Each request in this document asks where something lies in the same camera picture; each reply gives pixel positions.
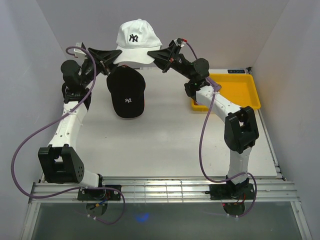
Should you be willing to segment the black baseball cap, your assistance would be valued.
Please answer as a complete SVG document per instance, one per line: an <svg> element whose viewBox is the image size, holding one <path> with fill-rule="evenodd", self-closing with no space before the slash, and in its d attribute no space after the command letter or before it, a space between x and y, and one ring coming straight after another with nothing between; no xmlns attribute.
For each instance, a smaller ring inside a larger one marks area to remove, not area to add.
<svg viewBox="0 0 320 240"><path fill-rule="evenodd" d="M115 113L124 119L137 118L144 112L146 82L135 69L121 65L106 78Z"/></svg>

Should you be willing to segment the white baseball cap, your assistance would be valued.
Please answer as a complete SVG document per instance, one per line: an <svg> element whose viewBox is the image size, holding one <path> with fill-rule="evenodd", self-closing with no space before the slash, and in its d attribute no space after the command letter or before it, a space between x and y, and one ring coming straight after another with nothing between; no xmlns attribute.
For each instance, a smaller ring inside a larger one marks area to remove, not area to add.
<svg viewBox="0 0 320 240"><path fill-rule="evenodd" d="M144 65L154 62L148 52L158 51L163 45L153 27L139 18L127 21L119 27L116 44L116 49L121 50L121 54L114 64L132 62Z"/></svg>

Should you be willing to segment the purple baseball cap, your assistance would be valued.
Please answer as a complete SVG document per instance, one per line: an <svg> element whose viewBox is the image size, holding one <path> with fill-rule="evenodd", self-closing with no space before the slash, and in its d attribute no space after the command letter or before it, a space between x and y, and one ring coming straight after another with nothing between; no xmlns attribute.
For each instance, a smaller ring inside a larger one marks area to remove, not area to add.
<svg viewBox="0 0 320 240"><path fill-rule="evenodd" d="M216 81L214 81L211 77L208 77L207 81L213 87L215 92L219 92L221 90L222 86L220 84L218 84Z"/></svg>

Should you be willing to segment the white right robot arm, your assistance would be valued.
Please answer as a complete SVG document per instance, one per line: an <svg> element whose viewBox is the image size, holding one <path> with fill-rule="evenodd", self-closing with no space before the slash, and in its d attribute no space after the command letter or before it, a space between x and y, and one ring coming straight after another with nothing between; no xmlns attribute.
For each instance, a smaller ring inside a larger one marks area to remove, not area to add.
<svg viewBox="0 0 320 240"><path fill-rule="evenodd" d="M180 50L180 45L172 44L147 54L164 73L173 69L186 77L186 95L208 107L209 112L214 112L224 124L223 138L230 151L229 170L224 180L214 180L205 175L211 182L207 194L212 200L254 200L257 183L250 183L254 177L248 172L248 164L252 148L259 138L255 112L250 106L241 107L229 101L220 94L218 84L207 80L209 62L206 59L190 62Z"/></svg>

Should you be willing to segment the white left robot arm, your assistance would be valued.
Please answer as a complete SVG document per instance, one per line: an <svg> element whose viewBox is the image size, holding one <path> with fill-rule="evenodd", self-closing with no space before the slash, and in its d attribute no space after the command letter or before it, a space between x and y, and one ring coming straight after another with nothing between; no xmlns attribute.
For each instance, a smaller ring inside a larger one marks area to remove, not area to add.
<svg viewBox="0 0 320 240"><path fill-rule="evenodd" d="M82 122L89 111L92 90L98 74L107 76L116 66L121 50L97 50L76 47L74 56L83 57L82 64L69 59L61 64L63 112L57 129L46 147L38 150L38 159L44 179L51 184L71 184L80 192L100 200L106 195L102 176L85 169L76 152L76 143Z"/></svg>

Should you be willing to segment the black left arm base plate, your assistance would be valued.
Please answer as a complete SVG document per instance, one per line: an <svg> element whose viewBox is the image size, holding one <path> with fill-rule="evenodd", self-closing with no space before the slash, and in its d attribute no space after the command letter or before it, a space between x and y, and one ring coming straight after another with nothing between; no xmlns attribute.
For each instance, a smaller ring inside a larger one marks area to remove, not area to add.
<svg viewBox="0 0 320 240"><path fill-rule="evenodd" d="M118 191L122 190L122 186L119 184L112 185L104 185L105 188L112 188L114 190L106 190L106 189L81 189L78 191L77 200L78 201L119 201L121 199L121 195Z"/></svg>

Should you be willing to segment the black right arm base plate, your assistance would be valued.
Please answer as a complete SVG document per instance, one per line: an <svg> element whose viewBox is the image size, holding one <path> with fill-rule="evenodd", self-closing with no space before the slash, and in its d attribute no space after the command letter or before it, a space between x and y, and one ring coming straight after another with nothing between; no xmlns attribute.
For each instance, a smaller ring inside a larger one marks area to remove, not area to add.
<svg viewBox="0 0 320 240"><path fill-rule="evenodd" d="M251 183L240 188L227 184L210 184L209 189L205 191L211 200L253 200L255 193Z"/></svg>

